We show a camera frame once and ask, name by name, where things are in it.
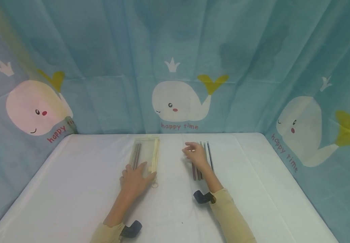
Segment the crown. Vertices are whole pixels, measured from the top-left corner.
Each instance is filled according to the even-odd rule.
[[[321,91],[321,92],[323,92],[324,89],[326,89],[327,87],[332,86],[332,84],[329,84],[329,79],[330,79],[330,78],[331,78],[331,77],[329,77],[329,78],[322,77],[322,82],[323,82],[323,84],[322,84],[322,86],[321,86],[321,88],[320,88],[320,91]]]
[[[11,69],[10,62],[8,62],[6,65],[3,62],[1,62],[1,60],[0,60],[0,72],[3,72],[8,77],[10,77],[14,74],[13,70]]]
[[[178,68],[178,66],[179,66],[179,64],[180,64],[180,62],[175,63],[173,57],[172,57],[170,63],[168,63],[167,61],[164,61],[164,63],[167,64],[168,70],[169,70],[171,73],[175,73],[175,72],[176,72],[176,69]]]

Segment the yellow whale tail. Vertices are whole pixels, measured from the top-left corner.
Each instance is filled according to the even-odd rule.
[[[52,86],[55,88],[55,90],[60,93],[61,91],[61,84],[63,83],[64,80],[64,72],[63,71],[58,71],[55,72],[51,77],[49,77],[44,71],[42,70],[37,70],[41,75],[43,75],[51,84]]]
[[[347,146],[350,145],[350,114],[345,111],[336,111],[336,118],[340,124],[339,134],[337,135],[336,145]]]
[[[223,75],[213,82],[206,74],[201,74],[197,77],[206,86],[207,94],[212,95],[226,80],[229,79],[229,75]]]

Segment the white table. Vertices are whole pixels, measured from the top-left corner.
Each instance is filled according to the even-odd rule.
[[[0,222],[0,243],[86,243],[113,204],[134,138],[144,135],[71,135],[65,138]],[[125,242],[225,242],[206,193],[193,181],[181,149],[209,141],[215,173],[231,193],[258,243],[338,242],[259,133],[160,134],[159,187],[150,188],[127,217],[143,228]]]

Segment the whale print curtain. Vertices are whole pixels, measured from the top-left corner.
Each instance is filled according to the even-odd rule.
[[[221,132],[350,243],[350,1],[0,0],[0,218],[69,134]]]

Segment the white whale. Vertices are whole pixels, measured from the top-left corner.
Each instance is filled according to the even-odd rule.
[[[313,97],[292,99],[282,110],[276,128],[286,145],[304,166],[323,163],[341,146],[350,145],[350,114],[336,111],[339,133],[333,144],[320,148],[322,138],[321,108]]]
[[[210,108],[211,95],[201,104],[193,88],[182,81],[159,83],[152,93],[155,112],[166,121],[196,121],[206,117]]]
[[[321,108],[313,97],[292,99],[282,110],[276,128],[283,141],[305,166],[318,166],[338,149],[336,144],[319,148],[322,116]]]
[[[33,136],[44,135],[67,116],[72,117],[64,97],[36,80],[26,80],[9,93],[6,111],[14,125]]]

